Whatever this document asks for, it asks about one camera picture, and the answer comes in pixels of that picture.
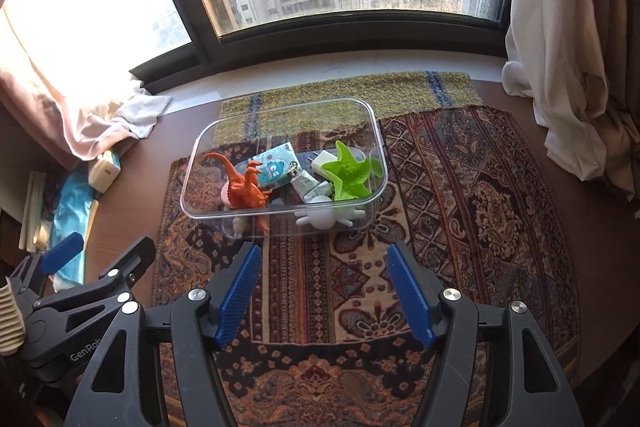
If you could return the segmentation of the beige ribbed cuff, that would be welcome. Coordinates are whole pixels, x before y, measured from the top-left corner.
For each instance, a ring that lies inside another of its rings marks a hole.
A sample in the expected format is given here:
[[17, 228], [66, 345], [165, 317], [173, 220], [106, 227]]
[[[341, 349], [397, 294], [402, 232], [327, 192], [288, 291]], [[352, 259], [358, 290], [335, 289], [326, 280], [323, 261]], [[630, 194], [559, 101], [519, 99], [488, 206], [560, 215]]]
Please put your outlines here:
[[25, 338], [24, 317], [6, 277], [0, 289], [0, 353], [14, 355], [23, 346]]

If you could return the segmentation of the white curtain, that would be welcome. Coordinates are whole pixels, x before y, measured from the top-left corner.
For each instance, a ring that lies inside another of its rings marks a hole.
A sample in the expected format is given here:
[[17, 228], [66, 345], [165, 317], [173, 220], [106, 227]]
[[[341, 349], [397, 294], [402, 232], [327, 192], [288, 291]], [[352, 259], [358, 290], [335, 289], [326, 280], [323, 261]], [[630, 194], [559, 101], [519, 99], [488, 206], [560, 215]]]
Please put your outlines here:
[[512, 0], [507, 94], [530, 98], [548, 157], [639, 195], [639, 116], [626, 99], [627, 0]]

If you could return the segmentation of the white rabbit figurine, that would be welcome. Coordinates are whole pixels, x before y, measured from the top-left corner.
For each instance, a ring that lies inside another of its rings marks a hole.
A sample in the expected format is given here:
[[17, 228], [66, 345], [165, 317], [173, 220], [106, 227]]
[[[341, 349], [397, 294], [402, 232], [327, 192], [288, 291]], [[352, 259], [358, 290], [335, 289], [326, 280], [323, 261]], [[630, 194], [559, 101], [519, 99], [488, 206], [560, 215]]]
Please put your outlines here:
[[310, 225], [316, 230], [326, 231], [332, 229], [334, 225], [345, 225], [351, 228], [356, 220], [367, 216], [364, 210], [357, 208], [322, 208], [308, 211], [297, 211], [295, 213], [296, 225], [304, 227]]

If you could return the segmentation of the white tube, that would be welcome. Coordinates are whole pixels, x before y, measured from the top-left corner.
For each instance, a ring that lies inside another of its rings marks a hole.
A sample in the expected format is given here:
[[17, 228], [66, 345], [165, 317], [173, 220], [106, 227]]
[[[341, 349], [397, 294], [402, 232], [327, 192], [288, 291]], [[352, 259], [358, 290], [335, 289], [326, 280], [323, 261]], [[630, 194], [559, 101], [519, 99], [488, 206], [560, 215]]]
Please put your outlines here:
[[319, 181], [306, 170], [300, 170], [293, 176], [291, 184], [305, 204], [309, 204], [315, 197], [330, 197], [333, 194], [333, 187], [328, 181]]

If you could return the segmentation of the pink tape roll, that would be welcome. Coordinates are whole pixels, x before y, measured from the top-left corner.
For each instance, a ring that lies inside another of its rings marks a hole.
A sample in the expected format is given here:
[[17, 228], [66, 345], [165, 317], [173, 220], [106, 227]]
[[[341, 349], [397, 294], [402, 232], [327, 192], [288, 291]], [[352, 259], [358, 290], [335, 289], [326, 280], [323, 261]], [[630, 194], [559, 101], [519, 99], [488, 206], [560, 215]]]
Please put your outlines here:
[[231, 202], [230, 202], [230, 197], [229, 197], [229, 183], [228, 183], [228, 182], [226, 182], [226, 183], [221, 187], [221, 190], [220, 190], [220, 198], [221, 198], [221, 200], [222, 200], [222, 203], [223, 203], [226, 207], [228, 207], [228, 208], [231, 208], [231, 207], [232, 207], [232, 204], [231, 204]]

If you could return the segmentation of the clear plastic storage box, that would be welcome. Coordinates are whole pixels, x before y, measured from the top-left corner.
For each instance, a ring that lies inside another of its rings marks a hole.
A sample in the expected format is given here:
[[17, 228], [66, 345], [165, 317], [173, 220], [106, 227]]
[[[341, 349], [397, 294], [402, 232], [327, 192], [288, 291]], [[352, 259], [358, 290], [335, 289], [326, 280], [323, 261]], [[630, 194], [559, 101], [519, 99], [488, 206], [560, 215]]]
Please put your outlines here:
[[372, 107], [358, 98], [219, 118], [196, 138], [182, 211], [230, 237], [367, 228], [388, 181]]

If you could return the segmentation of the pink curtain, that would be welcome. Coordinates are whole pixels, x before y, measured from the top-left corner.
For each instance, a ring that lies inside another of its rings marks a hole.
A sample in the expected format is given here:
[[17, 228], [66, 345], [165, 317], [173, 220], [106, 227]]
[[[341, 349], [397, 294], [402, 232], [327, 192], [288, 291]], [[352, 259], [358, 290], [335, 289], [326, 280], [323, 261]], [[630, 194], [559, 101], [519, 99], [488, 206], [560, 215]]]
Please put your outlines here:
[[171, 103], [130, 78], [112, 91], [60, 90], [41, 72], [1, 11], [1, 104], [65, 169], [92, 161], [119, 142], [147, 138]]

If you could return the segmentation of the patterned paisley rug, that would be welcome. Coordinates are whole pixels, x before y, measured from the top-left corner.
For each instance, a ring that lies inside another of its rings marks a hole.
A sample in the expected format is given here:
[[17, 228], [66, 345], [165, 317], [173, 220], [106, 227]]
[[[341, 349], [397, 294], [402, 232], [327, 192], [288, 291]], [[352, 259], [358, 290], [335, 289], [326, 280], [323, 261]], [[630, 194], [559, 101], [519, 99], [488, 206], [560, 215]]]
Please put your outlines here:
[[[381, 131], [388, 181], [367, 228], [230, 239], [182, 211], [186, 166], [209, 124], [334, 98], [368, 103]], [[525, 303], [572, 387], [579, 303], [558, 210], [514, 119], [484, 105], [467, 75], [401, 72], [255, 93], [169, 118], [157, 145], [172, 164], [154, 305], [207, 285], [244, 243], [262, 251], [239, 330], [213, 354], [232, 426], [416, 426], [435, 353], [413, 337], [390, 279], [395, 243], [473, 303]], [[460, 426], [484, 426], [488, 355], [477, 343]], [[169, 421], [189, 426], [170, 346], [160, 359]]]

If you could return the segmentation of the white box on left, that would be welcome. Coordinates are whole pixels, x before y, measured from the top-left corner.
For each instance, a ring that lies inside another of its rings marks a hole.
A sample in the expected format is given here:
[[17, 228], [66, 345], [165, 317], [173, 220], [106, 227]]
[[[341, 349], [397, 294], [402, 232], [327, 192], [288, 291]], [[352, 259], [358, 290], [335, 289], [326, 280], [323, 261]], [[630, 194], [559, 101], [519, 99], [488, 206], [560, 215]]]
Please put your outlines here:
[[106, 150], [90, 165], [88, 182], [93, 190], [104, 194], [114, 183], [122, 171], [120, 160], [114, 150]]

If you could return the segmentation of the white charger plug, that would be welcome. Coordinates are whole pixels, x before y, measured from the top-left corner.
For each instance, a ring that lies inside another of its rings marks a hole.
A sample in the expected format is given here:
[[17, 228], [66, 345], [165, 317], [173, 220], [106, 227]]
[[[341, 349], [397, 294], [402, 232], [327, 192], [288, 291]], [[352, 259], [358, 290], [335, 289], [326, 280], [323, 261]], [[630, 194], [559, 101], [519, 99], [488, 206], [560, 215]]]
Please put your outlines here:
[[315, 174], [318, 174], [318, 176], [322, 176], [323, 179], [329, 180], [329, 173], [324, 170], [324, 166], [326, 164], [331, 164], [331, 162], [334, 161], [337, 161], [337, 157], [335, 155], [329, 153], [327, 150], [322, 150], [314, 156], [314, 159], [311, 161], [311, 170]]

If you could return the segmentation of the small cream figurine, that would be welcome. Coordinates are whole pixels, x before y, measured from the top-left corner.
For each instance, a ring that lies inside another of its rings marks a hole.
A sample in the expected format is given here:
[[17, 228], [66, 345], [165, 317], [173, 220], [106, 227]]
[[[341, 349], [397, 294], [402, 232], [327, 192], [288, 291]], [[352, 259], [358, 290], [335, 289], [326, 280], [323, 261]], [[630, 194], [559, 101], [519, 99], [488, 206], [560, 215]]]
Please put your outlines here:
[[249, 226], [250, 219], [248, 219], [247, 217], [234, 217], [232, 219], [233, 236], [236, 239], [242, 237]]

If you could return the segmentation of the orange dinosaur toy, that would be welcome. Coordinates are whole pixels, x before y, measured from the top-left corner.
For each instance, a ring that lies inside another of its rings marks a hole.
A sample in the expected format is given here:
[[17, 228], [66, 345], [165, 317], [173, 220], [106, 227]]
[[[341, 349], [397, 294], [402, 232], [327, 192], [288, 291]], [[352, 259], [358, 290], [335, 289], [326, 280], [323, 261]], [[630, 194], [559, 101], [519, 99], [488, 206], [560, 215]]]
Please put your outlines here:
[[224, 155], [217, 152], [205, 154], [220, 161], [228, 176], [227, 199], [233, 209], [264, 209], [267, 207], [271, 190], [262, 191], [258, 186], [261, 161], [247, 161], [246, 169], [240, 173]]

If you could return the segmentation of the blue plastic sheet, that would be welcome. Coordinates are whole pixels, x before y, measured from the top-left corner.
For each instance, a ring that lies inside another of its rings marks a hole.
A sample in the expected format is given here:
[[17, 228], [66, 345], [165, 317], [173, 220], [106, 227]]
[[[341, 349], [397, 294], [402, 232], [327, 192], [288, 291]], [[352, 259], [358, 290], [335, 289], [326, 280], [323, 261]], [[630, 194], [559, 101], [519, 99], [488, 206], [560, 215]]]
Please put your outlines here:
[[[88, 182], [88, 168], [80, 166], [71, 172], [60, 190], [58, 205], [53, 213], [50, 247], [58, 246], [63, 239], [77, 232], [82, 240], [87, 240], [87, 230], [94, 191]], [[85, 251], [81, 249], [52, 277], [56, 293], [65, 291], [85, 282]]]

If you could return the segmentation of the green paper star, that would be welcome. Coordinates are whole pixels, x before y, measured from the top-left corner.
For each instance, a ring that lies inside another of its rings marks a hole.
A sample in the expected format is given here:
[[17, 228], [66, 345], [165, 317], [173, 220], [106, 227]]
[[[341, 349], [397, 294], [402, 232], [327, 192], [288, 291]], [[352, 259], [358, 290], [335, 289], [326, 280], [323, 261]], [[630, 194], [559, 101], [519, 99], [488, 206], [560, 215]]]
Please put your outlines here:
[[378, 178], [383, 174], [382, 162], [376, 158], [357, 160], [349, 148], [342, 142], [336, 141], [337, 156], [335, 160], [325, 162], [321, 172], [329, 177], [333, 185], [334, 200], [363, 199], [371, 195], [367, 187], [370, 174]]

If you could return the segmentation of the teal cartoon tissue pack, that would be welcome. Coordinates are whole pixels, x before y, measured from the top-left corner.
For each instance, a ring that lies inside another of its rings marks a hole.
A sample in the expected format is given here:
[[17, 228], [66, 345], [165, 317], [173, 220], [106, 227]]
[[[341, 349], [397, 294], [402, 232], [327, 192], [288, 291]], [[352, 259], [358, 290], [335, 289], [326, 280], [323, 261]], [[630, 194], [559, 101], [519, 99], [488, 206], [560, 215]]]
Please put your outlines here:
[[265, 150], [252, 158], [259, 161], [257, 166], [258, 186], [262, 190], [273, 190], [289, 184], [297, 173], [300, 165], [293, 145], [290, 142], [277, 145]]

